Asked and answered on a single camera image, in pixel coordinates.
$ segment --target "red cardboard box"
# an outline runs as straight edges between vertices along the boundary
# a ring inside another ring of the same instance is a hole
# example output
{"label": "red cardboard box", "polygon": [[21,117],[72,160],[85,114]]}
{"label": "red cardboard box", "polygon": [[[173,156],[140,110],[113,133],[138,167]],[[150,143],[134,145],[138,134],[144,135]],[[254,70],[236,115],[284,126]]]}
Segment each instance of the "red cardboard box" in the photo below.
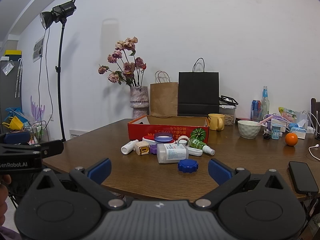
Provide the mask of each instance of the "red cardboard box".
{"label": "red cardboard box", "polygon": [[154,135],[157,132],[172,133],[175,140],[182,135],[190,137],[191,132],[196,128],[206,131],[203,142],[207,143],[209,121],[206,117],[144,115],[128,123],[129,139],[140,141],[144,136]]}

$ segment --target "wooden chair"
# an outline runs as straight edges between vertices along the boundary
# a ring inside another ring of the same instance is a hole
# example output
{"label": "wooden chair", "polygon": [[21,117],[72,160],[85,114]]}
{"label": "wooden chair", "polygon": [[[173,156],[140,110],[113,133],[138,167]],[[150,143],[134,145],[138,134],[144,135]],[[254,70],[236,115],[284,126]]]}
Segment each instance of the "wooden chair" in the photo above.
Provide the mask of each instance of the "wooden chair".
{"label": "wooden chair", "polygon": [[[320,122],[320,102],[317,102],[315,98],[311,98],[311,113],[316,116],[317,120]],[[316,121],[316,119],[311,116],[311,120],[313,125],[315,126],[318,134],[320,133],[320,127]]]}

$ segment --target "finger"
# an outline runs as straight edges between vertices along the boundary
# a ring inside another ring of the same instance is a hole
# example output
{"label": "finger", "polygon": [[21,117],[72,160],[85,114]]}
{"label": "finger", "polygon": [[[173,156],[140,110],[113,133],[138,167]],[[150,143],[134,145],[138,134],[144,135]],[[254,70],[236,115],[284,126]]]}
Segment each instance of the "finger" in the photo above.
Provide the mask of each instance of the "finger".
{"label": "finger", "polygon": [[4,214],[7,212],[8,210],[8,205],[6,202],[4,202],[1,206],[0,206],[0,217],[4,216]]}
{"label": "finger", "polygon": [[0,217],[0,226],[4,224],[5,216]]}
{"label": "finger", "polygon": [[8,197],[8,189],[5,185],[0,185],[0,204],[4,203]]}
{"label": "finger", "polygon": [[6,184],[10,184],[11,183],[10,175],[3,175],[2,179]]}

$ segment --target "vase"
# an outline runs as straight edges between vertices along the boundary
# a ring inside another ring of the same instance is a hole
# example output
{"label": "vase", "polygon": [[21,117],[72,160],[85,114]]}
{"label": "vase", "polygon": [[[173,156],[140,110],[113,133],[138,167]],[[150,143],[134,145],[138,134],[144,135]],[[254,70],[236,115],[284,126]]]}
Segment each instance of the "vase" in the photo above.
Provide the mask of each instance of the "vase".
{"label": "vase", "polygon": [[148,114],[148,87],[130,87],[130,107],[133,108],[132,118],[137,119]]}

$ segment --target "blue gripper pad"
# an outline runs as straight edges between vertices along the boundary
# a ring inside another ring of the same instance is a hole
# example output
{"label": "blue gripper pad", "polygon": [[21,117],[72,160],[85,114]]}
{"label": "blue gripper pad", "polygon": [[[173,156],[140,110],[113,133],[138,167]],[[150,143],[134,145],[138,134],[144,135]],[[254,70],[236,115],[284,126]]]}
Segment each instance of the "blue gripper pad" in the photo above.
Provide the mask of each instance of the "blue gripper pad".
{"label": "blue gripper pad", "polygon": [[218,183],[218,185],[225,183],[235,174],[234,170],[216,159],[211,159],[209,161],[208,172],[210,177],[213,178]]}
{"label": "blue gripper pad", "polygon": [[102,159],[86,169],[87,177],[99,185],[111,174],[111,161]]}
{"label": "blue gripper pad", "polygon": [[6,144],[27,143],[28,141],[30,141],[30,133],[28,131],[7,133],[3,139]]}

